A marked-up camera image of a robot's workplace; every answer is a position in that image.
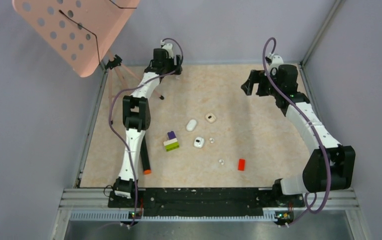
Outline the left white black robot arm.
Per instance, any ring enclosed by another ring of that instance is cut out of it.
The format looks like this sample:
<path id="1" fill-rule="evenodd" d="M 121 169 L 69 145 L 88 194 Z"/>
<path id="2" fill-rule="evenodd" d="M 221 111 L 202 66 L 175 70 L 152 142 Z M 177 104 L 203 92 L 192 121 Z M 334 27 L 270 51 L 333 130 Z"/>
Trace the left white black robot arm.
<path id="1" fill-rule="evenodd" d="M 153 59 L 144 70 L 144 75 L 132 93 L 122 100 L 122 122 L 125 127 L 125 150 L 118 177 L 113 185 L 114 194 L 128 207 L 139 201 L 135 190 L 138 183 L 138 162 L 145 139 L 146 130 L 150 127 L 151 115 L 149 98 L 164 77 L 179 75 L 182 71 L 182 55 L 174 54 L 173 44 L 153 50 Z"/>

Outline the beige earbud case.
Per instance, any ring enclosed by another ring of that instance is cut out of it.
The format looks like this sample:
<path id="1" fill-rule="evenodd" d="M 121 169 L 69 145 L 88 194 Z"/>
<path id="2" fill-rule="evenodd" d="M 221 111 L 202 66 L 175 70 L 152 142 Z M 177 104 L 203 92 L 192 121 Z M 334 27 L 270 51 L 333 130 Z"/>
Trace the beige earbud case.
<path id="1" fill-rule="evenodd" d="M 207 120 L 207 122 L 212 124 L 216 121 L 217 118 L 213 113 L 209 112 L 205 115 L 205 119 Z"/>

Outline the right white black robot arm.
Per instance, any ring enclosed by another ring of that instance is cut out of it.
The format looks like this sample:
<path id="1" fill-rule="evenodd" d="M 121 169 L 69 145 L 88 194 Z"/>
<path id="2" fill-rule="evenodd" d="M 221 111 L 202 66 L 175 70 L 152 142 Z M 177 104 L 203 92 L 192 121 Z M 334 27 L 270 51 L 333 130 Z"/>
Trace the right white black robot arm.
<path id="1" fill-rule="evenodd" d="M 308 97 L 298 90 L 297 78 L 296 66 L 282 64 L 270 73 L 251 70 L 241 85 L 248 96 L 254 88 L 260 97 L 272 96 L 310 154 L 302 173 L 275 180 L 272 200 L 278 206 L 285 206 L 292 200 L 292 195 L 348 189 L 352 184 L 356 158 L 354 148 L 342 145 L 319 120 Z"/>

